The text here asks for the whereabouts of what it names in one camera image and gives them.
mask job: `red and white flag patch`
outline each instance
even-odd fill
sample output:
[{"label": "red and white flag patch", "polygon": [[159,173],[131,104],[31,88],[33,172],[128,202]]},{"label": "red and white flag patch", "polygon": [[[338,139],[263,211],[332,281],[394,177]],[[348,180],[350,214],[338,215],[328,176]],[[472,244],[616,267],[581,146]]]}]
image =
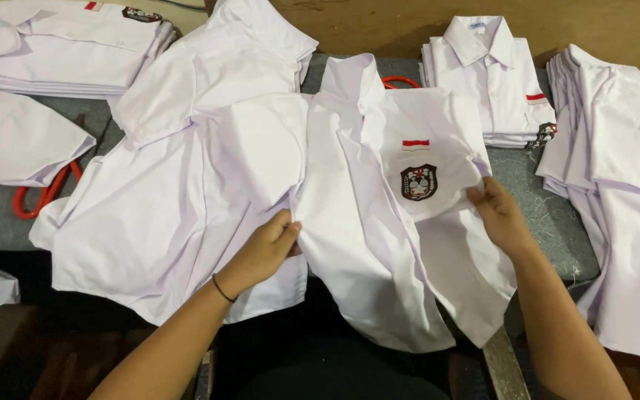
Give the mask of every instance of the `red and white flag patch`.
[{"label": "red and white flag patch", "polygon": [[528,99],[529,105],[549,103],[544,93],[540,93],[539,95],[525,95],[525,97]]},{"label": "red and white flag patch", "polygon": [[429,150],[428,140],[403,140],[402,150]]},{"label": "red and white flag patch", "polygon": [[85,6],[85,9],[91,11],[100,11],[101,7],[102,3],[98,3],[97,1],[89,1],[88,5]]}]

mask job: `person's left hand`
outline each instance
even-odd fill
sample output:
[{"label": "person's left hand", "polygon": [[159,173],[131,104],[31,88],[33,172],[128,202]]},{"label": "person's left hand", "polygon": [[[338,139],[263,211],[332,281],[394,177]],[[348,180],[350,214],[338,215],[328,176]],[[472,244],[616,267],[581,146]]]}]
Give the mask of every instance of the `person's left hand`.
[{"label": "person's left hand", "polygon": [[296,239],[302,224],[291,222],[282,209],[269,222],[256,228],[246,243],[216,275],[217,282],[232,298],[271,277],[287,257],[301,253]]}]

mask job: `hand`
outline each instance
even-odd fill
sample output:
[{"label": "hand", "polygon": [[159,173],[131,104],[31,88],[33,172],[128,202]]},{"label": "hand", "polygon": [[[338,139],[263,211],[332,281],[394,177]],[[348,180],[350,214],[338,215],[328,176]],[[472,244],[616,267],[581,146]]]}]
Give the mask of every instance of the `hand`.
[{"label": "hand", "polygon": [[517,201],[492,177],[484,177],[483,184],[484,191],[471,187],[466,195],[481,214],[491,241],[511,259],[537,247]]},{"label": "hand", "polygon": [[226,266],[216,274],[219,287],[232,298],[273,275],[287,257],[301,253],[296,239],[302,224],[282,209],[256,228]]}]

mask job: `gray table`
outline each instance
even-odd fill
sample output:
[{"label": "gray table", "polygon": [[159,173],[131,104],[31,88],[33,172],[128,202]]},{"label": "gray table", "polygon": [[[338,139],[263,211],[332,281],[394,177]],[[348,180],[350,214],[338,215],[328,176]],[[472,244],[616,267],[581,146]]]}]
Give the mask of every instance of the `gray table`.
[{"label": "gray table", "polygon": [[[314,55],[303,93],[319,90],[327,57]],[[401,75],[420,81],[416,60],[377,59],[377,63],[381,76]],[[551,98],[545,70],[538,70],[538,76],[540,86]],[[110,109],[102,100],[34,98],[71,120],[80,113],[85,114],[84,128],[98,140],[98,144],[83,156],[83,166],[93,156],[106,154],[123,138],[123,132],[111,120]],[[599,267],[579,215],[568,200],[543,190],[542,179],[534,175],[541,151],[489,148],[488,154],[495,177],[517,198],[530,230],[560,277],[573,283],[591,280],[599,275]],[[63,195],[70,194],[73,187],[71,178],[64,187]],[[13,187],[0,186],[0,250],[34,250],[28,240],[33,220],[18,219],[11,211],[14,190]],[[31,189],[30,192],[27,204],[33,206],[38,190]]]}]

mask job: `black bracelet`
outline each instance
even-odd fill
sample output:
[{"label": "black bracelet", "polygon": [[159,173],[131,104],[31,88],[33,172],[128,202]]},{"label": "black bracelet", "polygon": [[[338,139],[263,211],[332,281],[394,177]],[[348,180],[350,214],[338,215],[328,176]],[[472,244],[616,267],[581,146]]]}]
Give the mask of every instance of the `black bracelet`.
[{"label": "black bracelet", "polygon": [[223,290],[221,290],[221,287],[219,287],[219,284],[216,282],[216,274],[215,273],[211,274],[211,280],[214,282],[214,286],[216,286],[216,289],[219,291],[219,293],[221,293],[221,296],[224,296],[224,298],[229,300],[231,303],[236,303],[236,299],[238,297],[236,297],[236,299],[231,300],[228,296],[226,296],[224,294]]}]

